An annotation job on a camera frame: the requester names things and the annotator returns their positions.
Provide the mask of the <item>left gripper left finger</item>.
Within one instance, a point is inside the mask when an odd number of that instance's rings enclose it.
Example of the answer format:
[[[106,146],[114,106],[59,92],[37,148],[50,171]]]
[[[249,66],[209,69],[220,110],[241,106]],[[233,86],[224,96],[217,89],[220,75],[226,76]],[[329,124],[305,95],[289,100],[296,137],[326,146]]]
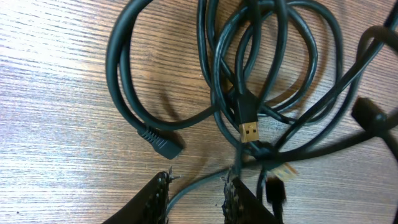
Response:
[[[182,175],[174,176],[172,168],[158,172],[122,209],[103,224],[166,224],[169,185]]]

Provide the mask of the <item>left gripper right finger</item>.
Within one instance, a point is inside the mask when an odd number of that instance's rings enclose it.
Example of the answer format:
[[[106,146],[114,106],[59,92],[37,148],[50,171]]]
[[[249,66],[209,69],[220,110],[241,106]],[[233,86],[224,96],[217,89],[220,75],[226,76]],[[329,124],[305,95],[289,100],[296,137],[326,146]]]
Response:
[[[224,183],[222,206],[225,224],[278,224],[278,220],[245,186],[237,174],[229,171]]]

